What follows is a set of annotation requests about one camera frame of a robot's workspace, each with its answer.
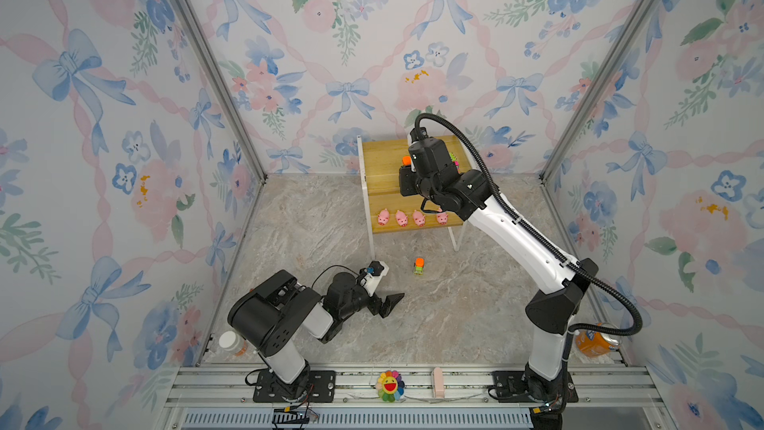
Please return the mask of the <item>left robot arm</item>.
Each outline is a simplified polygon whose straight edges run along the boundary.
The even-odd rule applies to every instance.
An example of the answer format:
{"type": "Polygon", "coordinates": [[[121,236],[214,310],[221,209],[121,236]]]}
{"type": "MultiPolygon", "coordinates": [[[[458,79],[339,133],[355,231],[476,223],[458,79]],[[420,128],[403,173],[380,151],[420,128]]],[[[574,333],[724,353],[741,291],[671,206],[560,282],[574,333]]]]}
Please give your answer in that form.
{"type": "Polygon", "coordinates": [[[323,293],[302,284],[286,270],[252,288],[231,308],[228,325],[254,350],[282,386],[308,381],[310,364],[300,354],[292,338],[306,330],[327,344],[356,313],[368,310],[387,318],[405,298],[403,293],[379,296],[377,289],[389,267],[373,261],[357,272],[337,266],[323,293]]]}

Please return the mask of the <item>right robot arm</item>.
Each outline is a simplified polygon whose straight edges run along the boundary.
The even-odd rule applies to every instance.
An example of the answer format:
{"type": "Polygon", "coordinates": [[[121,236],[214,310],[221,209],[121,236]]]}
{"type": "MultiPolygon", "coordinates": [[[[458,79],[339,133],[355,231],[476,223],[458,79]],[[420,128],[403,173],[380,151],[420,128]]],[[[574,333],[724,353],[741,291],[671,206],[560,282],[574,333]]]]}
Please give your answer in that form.
{"type": "Polygon", "coordinates": [[[412,139],[408,154],[409,162],[399,171],[401,194],[418,194],[485,233],[536,286],[525,306],[533,325],[532,346],[515,396],[549,403],[563,398],[568,391],[568,328],[599,267],[559,249],[509,204],[487,173],[460,171],[443,139],[412,139]]]}

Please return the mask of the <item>colourful smiling flower plush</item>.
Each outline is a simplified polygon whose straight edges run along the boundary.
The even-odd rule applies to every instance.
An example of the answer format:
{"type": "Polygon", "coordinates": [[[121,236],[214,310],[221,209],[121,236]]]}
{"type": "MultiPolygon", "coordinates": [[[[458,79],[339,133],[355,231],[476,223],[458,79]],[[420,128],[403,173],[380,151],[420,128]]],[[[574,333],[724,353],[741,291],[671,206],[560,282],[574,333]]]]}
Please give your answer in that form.
{"type": "Polygon", "coordinates": [[[381,372],[375,384],[378,397],[387,403],[401,401],[405,396],[405,388],[403,376],[397,370],[381,372]]]}

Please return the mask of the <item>pink eraser block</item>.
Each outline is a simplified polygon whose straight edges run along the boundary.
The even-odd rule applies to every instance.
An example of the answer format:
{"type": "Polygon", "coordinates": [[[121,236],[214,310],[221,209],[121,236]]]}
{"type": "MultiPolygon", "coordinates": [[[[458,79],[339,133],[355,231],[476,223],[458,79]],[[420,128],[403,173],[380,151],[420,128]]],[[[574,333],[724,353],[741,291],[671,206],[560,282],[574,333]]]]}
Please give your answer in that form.
{"type": "Polygon", "coordinates": [[[446,388],[443,370],[440,367],[434,367],[432,370],[432,391],[433,398],[444,399],[446,388]]]}

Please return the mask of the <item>white cap pill bottle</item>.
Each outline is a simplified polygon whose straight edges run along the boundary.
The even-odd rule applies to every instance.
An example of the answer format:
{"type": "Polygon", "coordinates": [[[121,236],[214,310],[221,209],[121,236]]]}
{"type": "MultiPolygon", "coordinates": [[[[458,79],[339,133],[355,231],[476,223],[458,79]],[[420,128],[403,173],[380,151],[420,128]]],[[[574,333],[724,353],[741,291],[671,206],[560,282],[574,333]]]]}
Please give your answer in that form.
{"type": "Polygon", "coordinates": [[[218,346],[222,352],[228,352],[232,356],[242,356],[248,350],[248,342],[234,330],[227,330],[227,332],[220,334],[218,346]]]}

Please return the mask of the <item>orange drink can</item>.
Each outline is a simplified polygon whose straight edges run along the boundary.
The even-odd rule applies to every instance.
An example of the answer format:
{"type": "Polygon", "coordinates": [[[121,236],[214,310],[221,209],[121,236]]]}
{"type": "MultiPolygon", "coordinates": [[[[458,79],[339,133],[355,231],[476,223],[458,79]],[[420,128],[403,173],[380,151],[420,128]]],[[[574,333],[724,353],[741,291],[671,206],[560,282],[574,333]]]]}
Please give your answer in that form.
{"type": "Polygon", "coordinates": [[[620,342],[616,336],[595,332],[594,330],[581,330],[575,338],[577,350],[587,358],[606,356],[610,352],[616,352],[620,348],[620,342]]]}

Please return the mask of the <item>wooden two-tier shelf white frame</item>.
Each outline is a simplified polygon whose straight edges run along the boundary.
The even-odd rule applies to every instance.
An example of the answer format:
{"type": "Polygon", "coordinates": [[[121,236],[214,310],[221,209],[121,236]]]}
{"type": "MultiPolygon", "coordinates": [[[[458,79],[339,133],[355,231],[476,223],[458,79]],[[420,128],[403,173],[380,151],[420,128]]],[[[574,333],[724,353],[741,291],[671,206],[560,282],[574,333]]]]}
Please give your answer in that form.
{"type": "Polygon", "coordinates": [[[404,197],[400,194],[399,168],[403,165],[402,158],[409,156],[407,139],[364,141],[358,135],[356,144],[370,257],[376,258],[374,237],[377,234],[426,229],[448,230],[453,249],[458,251],[465,233],[461,218],[454,213],[449,213],[448,223],[440,225],[437,222],[436,214],[433,213],[435,207],[432,204],[428,204],[424,210],[421,210],[421,197],[419,195],[404,197]],[[388,209],[391,217],[386,226],[379,226],[377,215],[383,209],[388,209]],[[404,211],[408,215],[409,225],[407,227],[398,226],[395,219],[397,210],[404,211]],[[424,227],[418,227],[414,223],[412,213],[415,210],[425,214],[427,222],[424,227]]]}

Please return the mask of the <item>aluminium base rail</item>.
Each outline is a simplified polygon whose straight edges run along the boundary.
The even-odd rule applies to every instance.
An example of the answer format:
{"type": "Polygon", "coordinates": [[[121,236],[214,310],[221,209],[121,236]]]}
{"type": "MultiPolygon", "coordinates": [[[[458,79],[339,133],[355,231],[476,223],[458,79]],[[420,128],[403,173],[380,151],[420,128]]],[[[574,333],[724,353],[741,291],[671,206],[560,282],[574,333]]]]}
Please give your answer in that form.
{"type": "Polygon", "coordinates": [[[378,396],[380,369],[370,364],[332,364],[333,400],[312,397],[296,410],[257,403],[244,365],[211,365],[178,372],[156,429],[674,429],[658,388],[643,367],[573,366],[573,397],[557,422],[531,403],[501,403],[496,367],[445,365],[444,394],[435,394],[431,366],[398,366],[403,397],[378,396]]]}

